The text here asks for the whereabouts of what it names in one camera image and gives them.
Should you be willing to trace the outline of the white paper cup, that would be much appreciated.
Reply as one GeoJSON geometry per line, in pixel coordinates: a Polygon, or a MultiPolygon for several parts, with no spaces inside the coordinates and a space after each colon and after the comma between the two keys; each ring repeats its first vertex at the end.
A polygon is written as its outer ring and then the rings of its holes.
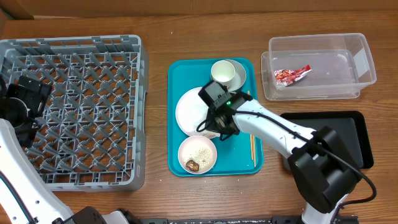
{"type": "Polygon", "coordinates": [[[235,67],[227,60],[215,62],[211,67],[211,79],[230,88],[235,76],[235,67]]]}

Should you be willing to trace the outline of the red snack wrapper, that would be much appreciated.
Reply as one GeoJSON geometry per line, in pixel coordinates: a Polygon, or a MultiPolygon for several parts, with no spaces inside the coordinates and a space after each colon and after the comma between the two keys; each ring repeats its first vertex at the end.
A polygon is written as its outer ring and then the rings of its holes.
{"type": "Polygon", "coordinates": [[[287,87],[295,82],[300,81],[306,75],[308,75],[312,71],[310,65],[306,65],[305,67],[299,70],[275,70],[274,76],[277,87],[287,87]]]}

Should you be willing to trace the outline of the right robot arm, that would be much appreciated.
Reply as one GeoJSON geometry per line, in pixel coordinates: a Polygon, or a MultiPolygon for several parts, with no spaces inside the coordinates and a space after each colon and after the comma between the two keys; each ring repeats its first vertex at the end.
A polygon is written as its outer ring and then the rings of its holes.
{"type": "Polygon", "coordinates": [[[213,131],[225,140],[251,134],[279,152],[307,202],[303,223],[334,223],[343,202],[361,180],[358,165],[338,133],[325,126],[316,131],[265,109],[252,96],[230,92],[215,81],[198,93],[208,106],[197,131],[213,131]]]}

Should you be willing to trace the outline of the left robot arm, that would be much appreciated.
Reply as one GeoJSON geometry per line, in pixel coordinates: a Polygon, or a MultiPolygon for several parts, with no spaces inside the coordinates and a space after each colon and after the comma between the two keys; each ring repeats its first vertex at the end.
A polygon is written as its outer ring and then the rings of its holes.
{"type": "Polygon", "coordinates": [[[52,91],[50,85],[20,77],[1,82],[1,205],[13,223],[135,223],[126,210],[102,215],[93,207],[77,213],[47,187],[22,150],[39,130],[36,120],[52,91]]]}

